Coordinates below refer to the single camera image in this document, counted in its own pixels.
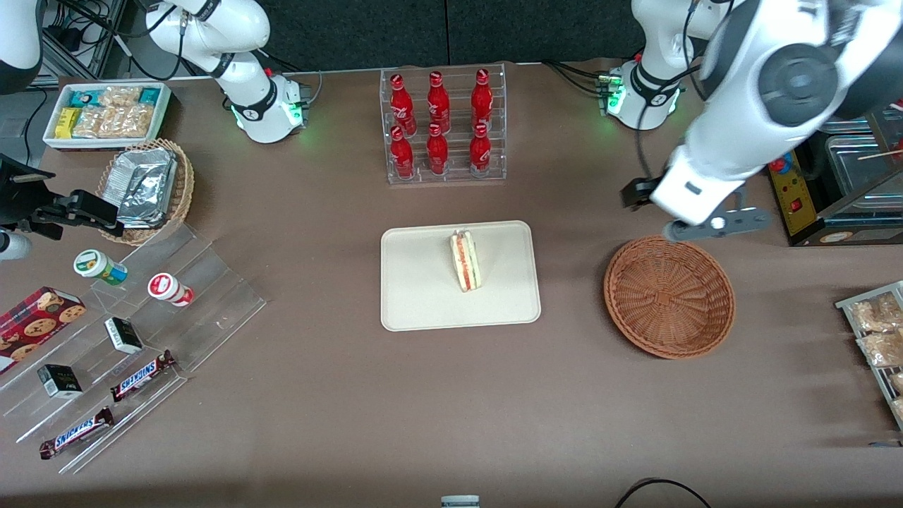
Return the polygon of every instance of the wicker basket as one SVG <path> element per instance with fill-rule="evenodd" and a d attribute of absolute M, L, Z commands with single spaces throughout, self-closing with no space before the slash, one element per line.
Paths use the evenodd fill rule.
<path fill-rule="evenodd" d="M 176 168 L 175 183 L 172 185 L 169 210 L 166 213 L 166 223 L 163 226 L 182 222 L 185 220 L 185 216 L 188 215 L 188 209 L 191 207 L 191 193 L 194 191 L 194 170 L 191 168 L 191 161 L 188 160 L 188 157 L 185 156 L 185 152 L 183 152 L 178 145 L 166 139 L 155 139 L 154 141 L 130 146 L 126 148 L 126 151 L 149 150 L 151 148 L 166 148 L 172 150 L 179 159 L 179 166 Z M 110 169 L 112 167 L 113 161 L 110 161 L 110 164 L 107 165 L 107 170 L 100 177 L 100 185 L 98 185 L 97 191 L 98 196 L 103 194 L 104 187 L 107 186 L 107 178 L 110 176 Z M 101 231 L 100 234 L 107 240 L 139 246 L 153 237 L 153 235 L 161 228 L 155 230 L 126 230 L 121 238 L 117 238 L 105 231 Z"/>
<path fill-rule="evenodd" d="M 622 247 L 605 272 L 603 293 L 620 331 L 662 358 L 711 352 L 728 336 L 736 312 L 718 262 L 693 244 L 660 236 Z"/>

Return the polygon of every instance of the sandwich half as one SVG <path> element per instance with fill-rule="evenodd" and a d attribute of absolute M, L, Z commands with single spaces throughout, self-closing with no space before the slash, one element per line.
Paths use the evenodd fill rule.
<path fill-rule="evenodd" d="M 455 271 L 458 272 L 458 283 L 465 293 L 479 289 L 483 279 L 479 275 L 477 247 L 473 243 L 470 231 L 455 231 L 451 236 L 451 255 L 454 258 Z"/>

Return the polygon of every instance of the table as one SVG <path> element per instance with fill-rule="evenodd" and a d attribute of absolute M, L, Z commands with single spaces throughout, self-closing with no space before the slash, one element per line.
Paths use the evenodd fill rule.
<path fill-rule="evenodd" d="M 0 504 L 436 506 L 480 494 L 487 508 L 611 506 L 648 476 L 713 506 L 903 496 L 899 452 L 865 446 L 892 419 L 833 308 L 900 279 L 899 249 L 790 249 L 777 222 L 702 241 L 734 285 L 733 332 L 698 360 L 650 357 L 600 300 L 614 251 L 668 220 L 620 207 L 640 175 L 633 134 L 550 70 L 507 69 L 508 179 L 443 188 L 386 184 L 377 71 L 326 75 L 310 127 L 271 146 L 235 127 L 212 80 L 172 82 L 162 135 L 195 167 L 188 222 L 270 303 L 78 475 L 56 475 L 0 427 Z M 653 167 L 700 110 L 692 95 L 645 135 Z M 93 191 L 110 157 L 49 149 L 42 169 L 59 174 L 57 192 Z M 749 187 L 776 209 L 765 175 Z M 385 230 L 506 220 L 533 230 L 536 323 L 382 328 Z M 70 268 L 85 248 L 127 253 L 85 228 L 33 238 L 29 259 L 0 265 L 0 308 L 40 285 L 87 290 Z M 632 503 L 695 506 L 668 489 Z"/>

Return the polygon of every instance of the clear acrylic rack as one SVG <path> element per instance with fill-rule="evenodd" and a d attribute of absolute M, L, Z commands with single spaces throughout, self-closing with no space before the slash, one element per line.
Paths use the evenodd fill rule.
<path fill-rule="evenodd" d="M 187 225 L 162 230 L 132 251 L 122 263 L 128 278 L 119 286 L 97 281 L 81 299 L 88 312 L 0 376 L 3 425 L 40 460 L 41 443 L 53 439 L 109 406 L 116 424 L 65 448 L 53 461 L 60 473 L 77 473 L 122 437 L 135 423 L 178 390 L 198 367 L 265 305 L 242 277 L 229 269 Z M 147 281 L 168 272 L 194 290 L 194 301 L 176 307 L 150 298 Z M 114 349 L 104 322 L 116 316 L 131 321 L 144 344 L 138 354 Z M 146 386 L 114 403 L 117 386 L 170 350 L 178 364 Z M 37 370 L 45 363 L 69 365 L 83 393 L 73 400 L 47 396 Z"/>
<path fill-rule="evenodd" d="M 470 141 L 473 139 L 473 129 L 470 124 L 470 94 L 476 85 L 477 71 L 480 69 L 489 71 L 489 87 L 492 88 L 492 129 L 489 130 L 488 136 L 492 150 L 489 153 L 487 175 L 477 178 L 470 174 Z M 426 141 L 430 136 L 430 114 L 426 105 L 426 95 L 430 91 L 430 72 L 432 71 L 442 73 L 443 85 L 449 92 L 451 101 L 451 131 L 445 135 L 449 144 L 449 169 L 443 176 L 438 176 L 430 171 L 429 159 L 426 154 Z M 411 180 L 398 178 L 390 151 L 392 137 L 389 131 L 396 124 L 395 117 L 392 116 L 392 86 L 389 82 L 389 78 L 393 74 L 401 74 L 405 79 L 405 88 L 414 101 L 417 133 L 408 138 L 408 142 L 414 150 L 414 178 Z M 379 80 L 379 103 L 383 118 L 383 141 L 386 145 L 386 173 L 390 184 L 481 182 L 504 180 L 507 177 L 505 64 L 382 70 Z"/>

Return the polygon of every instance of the red glass bottle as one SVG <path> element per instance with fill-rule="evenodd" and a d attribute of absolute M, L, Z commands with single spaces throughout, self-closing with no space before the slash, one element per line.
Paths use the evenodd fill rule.
<path fill-rule="evenodd" d="M 486 124 L 486 130 L 492 130 L 492 89 L 489 87 L 489 71 L 477 71 L 477 86 L 470 94 L 470 123 L 474 128 L 478 124 Z"/>
<path fill-rule="evenodd" d="M 400 126 L 392 126 L 392 161 L 395 163 L 398 178 L 410 180 L 414 178 L 414 150 L 405 139 L 405 131 Z"/>
<path fill-rule="evenodd" d="M 439 124 L 443 134 L 452 130 L 452 111 L 449 92 L 442 85 L 442 73 L 430 72 L 430 93 L 426 95 L 430 106 L 430 121 Z"/>
<path fill-rule="evenodd" d="M 489 173 L 489 151 L 492 144 L 486 137 L 486 124 L 478 124 L 473 129 L 474 138 L 470 141 L 470 174 L 482 178 Z"/>
<path fill-rule="evenodd" d="M 396 123 L 405 131 L 405 137 L 411 137 L 417 133 L 417 120 L 414 118 L 414 101 L 411 94 L 405 89 L 405 80 L 401 74 L 394 74 L 389 78 L 392 84 L 392 115 Z"/>
<path fill-rule="evenodd" d="M 449 143 L 442 135 L 439 124 L 430 124 L 430 138 L 426 141 L 426 152 L 430 156 L 430 171 L 442 176 L 449 167 Z"/>

